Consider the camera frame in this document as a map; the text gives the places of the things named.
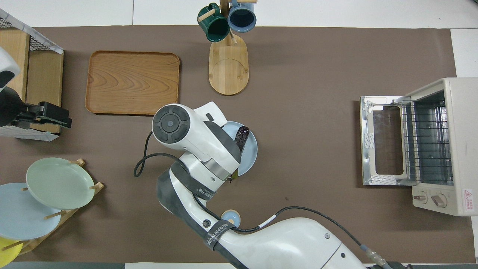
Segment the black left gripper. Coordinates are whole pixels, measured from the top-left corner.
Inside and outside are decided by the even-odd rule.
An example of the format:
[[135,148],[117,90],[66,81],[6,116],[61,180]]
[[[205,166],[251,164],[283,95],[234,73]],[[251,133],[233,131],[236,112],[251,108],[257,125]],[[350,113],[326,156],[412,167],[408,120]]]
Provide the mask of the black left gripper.
[[31,124],[52,124],[70,129],[72,119],[69,117],[69,110],[63,109],[49,102],[38,104],[25,103],[17,115],[17,127],[29,129]]

